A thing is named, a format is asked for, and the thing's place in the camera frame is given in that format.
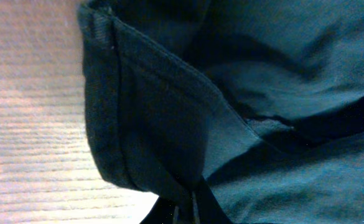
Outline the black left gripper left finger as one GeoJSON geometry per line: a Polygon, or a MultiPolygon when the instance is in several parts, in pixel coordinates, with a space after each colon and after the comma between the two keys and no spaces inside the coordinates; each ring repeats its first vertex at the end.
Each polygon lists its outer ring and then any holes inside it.
{"type": "Polygon", "coordinates": [[[170,200],[159,197],[140,224],[177,224],[178,217],[178,206],[170,200]]]}

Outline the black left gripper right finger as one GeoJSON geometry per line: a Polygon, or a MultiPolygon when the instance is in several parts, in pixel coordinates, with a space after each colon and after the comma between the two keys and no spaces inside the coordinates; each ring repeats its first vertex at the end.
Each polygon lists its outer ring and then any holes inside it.
{"type": "Polygon", "coordinates": [[[195,224],[232,224],[202,177],[192,191],[193,221],[195,224]]]}

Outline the black t-shirt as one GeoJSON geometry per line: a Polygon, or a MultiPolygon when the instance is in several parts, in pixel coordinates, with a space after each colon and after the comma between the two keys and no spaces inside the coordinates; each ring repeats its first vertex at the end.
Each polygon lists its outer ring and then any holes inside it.
{"type": "Polygon", "coordinates": [[[194,223],[364,223],[364,0],[86,1],[88,145],[101,177],[194,223]]]}

